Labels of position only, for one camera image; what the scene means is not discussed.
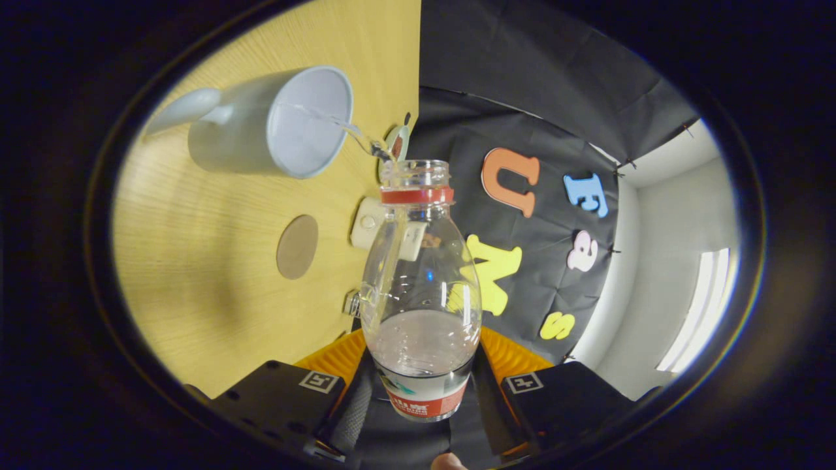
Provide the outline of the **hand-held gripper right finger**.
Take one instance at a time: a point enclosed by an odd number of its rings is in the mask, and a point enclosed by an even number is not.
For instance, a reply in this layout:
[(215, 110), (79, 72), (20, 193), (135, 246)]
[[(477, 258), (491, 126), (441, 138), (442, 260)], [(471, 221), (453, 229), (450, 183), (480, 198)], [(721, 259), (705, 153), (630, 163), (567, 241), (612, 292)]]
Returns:
[(581, 362), (553, 365), (490, 328), (472, 377), (487, 443), (501, 459), (567, 446), (639, 405)]

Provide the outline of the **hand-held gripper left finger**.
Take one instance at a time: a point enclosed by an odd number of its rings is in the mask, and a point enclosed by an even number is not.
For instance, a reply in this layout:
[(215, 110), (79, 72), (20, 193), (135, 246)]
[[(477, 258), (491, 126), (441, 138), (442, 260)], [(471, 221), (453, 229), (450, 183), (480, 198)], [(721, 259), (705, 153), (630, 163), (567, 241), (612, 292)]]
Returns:
[(278, 445), (344, 462), (366, 420), (373, 368), (356, 330), (295, 365), (266, 361), (208, 405)]

